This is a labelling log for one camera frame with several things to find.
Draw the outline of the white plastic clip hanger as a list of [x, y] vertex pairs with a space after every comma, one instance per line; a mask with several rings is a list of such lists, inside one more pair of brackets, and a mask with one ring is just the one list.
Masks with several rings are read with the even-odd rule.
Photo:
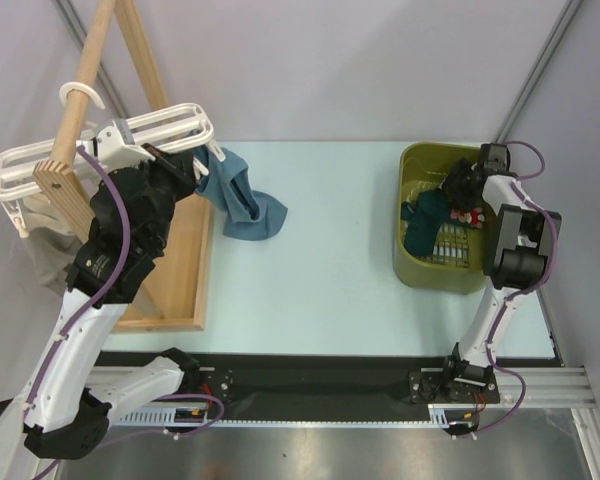
[[[225, 160], [214, 138], [214, 126], [198, 104], [181, 103], [124, 120], [139, 146], [150, 143], [168, 153], [206, 146], [218, 160]], [[76, 145], [81, 146], [80, 141], [90, 136], [98, 125], [89, 124]], [[33, 178], [34, 167], [50, 158], [53, 145], [50, 139], [0, 153], [0, 204], [20, 237], [25, 233], [23, 200], [42, 192]]]

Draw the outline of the dark green sock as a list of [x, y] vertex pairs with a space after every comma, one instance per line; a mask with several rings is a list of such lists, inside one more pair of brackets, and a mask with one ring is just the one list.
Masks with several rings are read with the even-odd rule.
[[437, 234], [451, 219], [451, 207], [440, 189], [420, 192], [414, 202], [403, 201], [400, 218], [407, 223], [404, 249], [414, 257], [433, 253]]

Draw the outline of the blue sock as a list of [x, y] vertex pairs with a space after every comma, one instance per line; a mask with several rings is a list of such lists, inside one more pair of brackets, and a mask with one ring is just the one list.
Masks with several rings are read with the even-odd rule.
[[226, 214], [223, 235], [236, 240], [264, 241], [282, 229], [288, 209], [275, 197], [251, 187], [249, 166], [235, 152], [222, 148], [220, 161], [206, 146], [190, 150], [209, 171], [199, 180], [196, 194]]

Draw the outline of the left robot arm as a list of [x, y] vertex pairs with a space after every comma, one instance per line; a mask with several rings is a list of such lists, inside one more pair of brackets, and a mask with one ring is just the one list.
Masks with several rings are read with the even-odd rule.
[[92, 367], [115, 324], [162, 257], [178, 201], [196, 192], [202, 163], [189, 151], [149, 143], [136, 166], [106, 172], [85, 147], [78, 154], [101, 180], [87, 241], [68, 269], [61, 310], [21, 405], [0, 402], [0, 421], [18, 415], [24, 447], [40, 459], [77, 460], [118, 418], [162, 397], [194, 397], [198, 362], [177, 348], [110, 387], [88, 388]]

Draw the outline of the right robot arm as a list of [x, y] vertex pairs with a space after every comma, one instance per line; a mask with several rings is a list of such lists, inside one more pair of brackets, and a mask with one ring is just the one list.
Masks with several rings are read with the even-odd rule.
[[469, 329], [443, 363], [440, 388], [464, 402], [495, 386], [496, 353], [519, 305], [544, 285], [556, 260], [561, 216], [540, 207], [511, 171], [506, 144], [486, 143], [474, 164], [453, 167], [442, 191], [451, 205], [468, 212], [486, 205], [494, 214], [488, 228], [482, 300]]

